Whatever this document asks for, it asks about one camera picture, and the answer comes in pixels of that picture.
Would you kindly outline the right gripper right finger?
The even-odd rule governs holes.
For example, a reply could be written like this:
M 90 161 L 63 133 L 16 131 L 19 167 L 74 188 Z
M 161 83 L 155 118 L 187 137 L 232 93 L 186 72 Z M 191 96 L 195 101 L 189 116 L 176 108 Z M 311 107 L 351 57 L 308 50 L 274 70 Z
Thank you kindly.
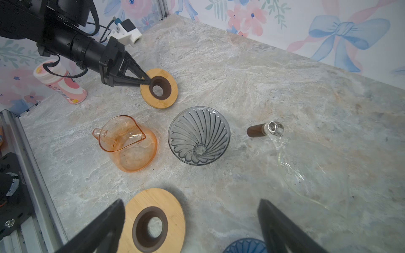
M 260 200 L 257 214 L 267 252 L 327 253 L 269 200 Z

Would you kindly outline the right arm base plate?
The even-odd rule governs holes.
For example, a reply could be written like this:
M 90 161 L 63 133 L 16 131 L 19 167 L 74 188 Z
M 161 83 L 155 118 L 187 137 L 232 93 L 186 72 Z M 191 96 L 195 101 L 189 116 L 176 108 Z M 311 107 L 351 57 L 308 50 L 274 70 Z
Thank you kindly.
M 1 158 L 1 238 L 17 230 L 33 213 L 18 157 L 9 152 Z

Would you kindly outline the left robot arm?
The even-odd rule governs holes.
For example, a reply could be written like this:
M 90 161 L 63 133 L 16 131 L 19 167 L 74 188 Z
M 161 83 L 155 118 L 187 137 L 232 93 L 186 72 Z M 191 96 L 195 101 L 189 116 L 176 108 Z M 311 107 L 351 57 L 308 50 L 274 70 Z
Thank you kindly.
M 100 74 L 108 86 L 149 85 L 151 78 L 116 38 L 107 45 L 93 36 L 100 22 L 94 1 L 1 1 L 1 36 L 37 43 L 39 55 L 65 57 Z

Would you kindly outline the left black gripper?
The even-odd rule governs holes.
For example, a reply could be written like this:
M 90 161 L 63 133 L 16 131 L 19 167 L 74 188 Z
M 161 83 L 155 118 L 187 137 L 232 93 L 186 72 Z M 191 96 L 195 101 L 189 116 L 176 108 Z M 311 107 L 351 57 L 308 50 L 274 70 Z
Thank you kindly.
M 150 77 L 115 38 L 109 40 L 99 67 L 101 82 L 110 87 L 150 84 Z

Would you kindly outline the grey glass dripper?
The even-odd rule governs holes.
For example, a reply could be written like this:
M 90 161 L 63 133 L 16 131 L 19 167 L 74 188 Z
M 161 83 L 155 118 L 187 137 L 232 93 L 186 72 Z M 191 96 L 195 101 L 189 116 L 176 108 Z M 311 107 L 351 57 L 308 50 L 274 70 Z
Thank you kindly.
M 179 113 L 168 130 L 174 156 L 192 166 L 218 160 L 227 150 L 231 129 L 225 117 L 206 106 L 193 106 Z

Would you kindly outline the orange glass carafe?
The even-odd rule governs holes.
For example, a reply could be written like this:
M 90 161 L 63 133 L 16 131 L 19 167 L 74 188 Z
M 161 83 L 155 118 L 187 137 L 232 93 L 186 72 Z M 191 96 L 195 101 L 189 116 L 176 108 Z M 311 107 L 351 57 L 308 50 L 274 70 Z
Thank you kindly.
M 114 117 L 102 128 L 95 128 L 92 135 L 123 172 L 137 172 L 146 168 L 157 153 L 155 134 L 131 116 Z

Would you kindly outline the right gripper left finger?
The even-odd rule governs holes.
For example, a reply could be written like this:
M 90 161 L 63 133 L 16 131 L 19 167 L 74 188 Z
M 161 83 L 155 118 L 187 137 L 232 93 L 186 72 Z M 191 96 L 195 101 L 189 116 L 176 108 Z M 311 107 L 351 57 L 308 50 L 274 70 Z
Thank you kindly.
M 117 199 L 58 253 L 116 253 L 125 221 L 125 208 Z

